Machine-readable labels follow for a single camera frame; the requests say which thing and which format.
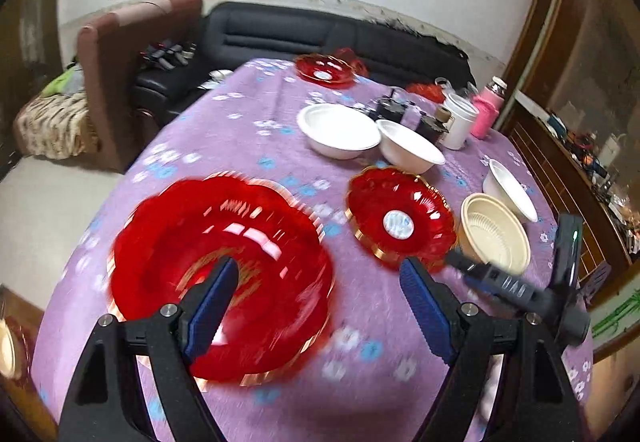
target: table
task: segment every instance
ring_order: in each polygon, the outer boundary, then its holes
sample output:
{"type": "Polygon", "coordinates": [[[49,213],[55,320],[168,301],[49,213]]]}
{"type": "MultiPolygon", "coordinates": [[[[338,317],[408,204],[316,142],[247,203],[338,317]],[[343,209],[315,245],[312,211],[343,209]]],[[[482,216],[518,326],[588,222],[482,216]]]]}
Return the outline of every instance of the table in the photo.
{"type": "MultiPolygon", "coordinates": [[[[389,92],[368,79],[357,81],[349,90],[332,91],[299,79],[291,62],[250,61],[162,130],[98,211],[47,307],[33,378],[56,419],[85,341],[107,310],[108,255],[135,206],[180,178],[237,170],[278,181],[322,218],[340,299],[332,316],[336,329],[331,342],[296,377],[252,389],[213,386],[204,393],[223,433],[230,442],[412,439],[447,367],[431,354],[398,276],[360,248],[344,216],[349,179],[366,164],[386,163],[377,150],[352,161],[321,157],[308,148],[296,126],[296,115],[305,105],[327,101],[354,106],[389,92]]],[[[444,149],[444,154],[447,163],[429,170],[426,179],[456,213],[467,195],[482,191],[490,157],[526,185],[540,219],[526,226],[532,259],[525,276],[545,286],[556,223],[513,145],[492,131],[484,141],[470,138],[462,150],[444,149]]],[[[489,309],[452,268],[436,279],[446,282],[459,299],[489,309]]],[[[591,346],[589,335],[579,348],[564,354],[581,401],[590,390],[591,346]]],[[[142,366],[140,373],[156,435],[171,440],[151,373],[142,366]]],[[[467,439],[479,440],[482,430],[476,419],[467,439]]]]}

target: tiled floor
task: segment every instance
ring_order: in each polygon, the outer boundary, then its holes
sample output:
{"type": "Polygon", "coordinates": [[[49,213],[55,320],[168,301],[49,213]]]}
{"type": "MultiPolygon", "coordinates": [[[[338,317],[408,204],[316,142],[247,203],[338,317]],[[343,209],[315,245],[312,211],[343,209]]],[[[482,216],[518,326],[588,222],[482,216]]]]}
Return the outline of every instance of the tiled floor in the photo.
{"type": "MultiPolygon", "coordinates": [[[[44,309],[66,260],[122,176],[22,159],[0,182],[0,283],[44,309]]],[[[640,378],[640,339],[593,369],[586,412],[599,436],[640,378]]]]}
{"type": "Polygon", "coordinates": [[[27,157],[0,182],[0,283],[44,309],[122,175],[27,157]]]}

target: metal screw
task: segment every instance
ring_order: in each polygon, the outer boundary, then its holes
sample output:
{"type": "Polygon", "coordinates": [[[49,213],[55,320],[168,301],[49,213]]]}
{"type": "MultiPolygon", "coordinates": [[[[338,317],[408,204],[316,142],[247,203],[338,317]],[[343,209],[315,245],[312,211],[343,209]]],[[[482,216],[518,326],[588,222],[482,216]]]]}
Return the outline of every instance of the metal screw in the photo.
{"type": "Polygon", "coordinates": [[[111,314],[104,314],[98,319],[98,325],[101,327],[109,326],[111,323],[113,323],[113,316],[111,314]]]}
{"type": "Polygon", "coordinates": [[[475,316],[478,313],[478,305],[475,303],[463,303],[460,310],[465,316],[475,316]]]}
{"type": "Polygon", "coordinates": [[[542,318],[535,312],[527,312],[524,317],[532,325],[540,325],[542,323],[542,318]]]}
{"type": "Polygon", "coordinates": [[[178,307],[177,307],[177,305],[174,305],[173,303],[167,303],[166,305],[162,305],[162,308],[160,309],[160,313],[164,317],[171,317],[177,311],[178,311],[178,307]]]}

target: pink thermos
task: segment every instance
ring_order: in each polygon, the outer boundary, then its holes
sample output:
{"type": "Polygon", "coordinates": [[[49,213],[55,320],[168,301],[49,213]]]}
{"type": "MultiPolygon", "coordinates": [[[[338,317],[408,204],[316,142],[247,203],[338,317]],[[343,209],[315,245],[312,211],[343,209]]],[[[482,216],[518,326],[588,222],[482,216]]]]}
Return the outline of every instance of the pink thermos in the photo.
{"type": "Polygon", "coordinates": [[[489,129],[494,126],[498,118],[499,110],[504,103],[504,92],[507,83],[499,77],[492,79],[482,92],[474,98],[474,106],[478,109],[478,118],[471,128],[471,135],[478,139],[484,139],[489,129]]]}

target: white circular sticker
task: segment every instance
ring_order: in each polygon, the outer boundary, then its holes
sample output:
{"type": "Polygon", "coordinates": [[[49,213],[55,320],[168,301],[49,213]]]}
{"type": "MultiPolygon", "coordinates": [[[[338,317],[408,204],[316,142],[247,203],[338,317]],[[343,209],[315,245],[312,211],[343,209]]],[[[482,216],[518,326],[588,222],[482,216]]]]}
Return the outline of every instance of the white circular sticker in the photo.
{"type": "Polygon", "coordinates": [[[382,220],[385,231],[393,238],[406,240],[414,234],[414,221],[407,213],[394,209],[387,213],[382,220]]]}
{"type": "Polygon", "coordinates": [[[329,81],[330,79],[334,78],[331,74],[325,72],[324,70],[314,70],[314,77],[317,77],[318,79],[322,79],[324,81],[329,81]]]}

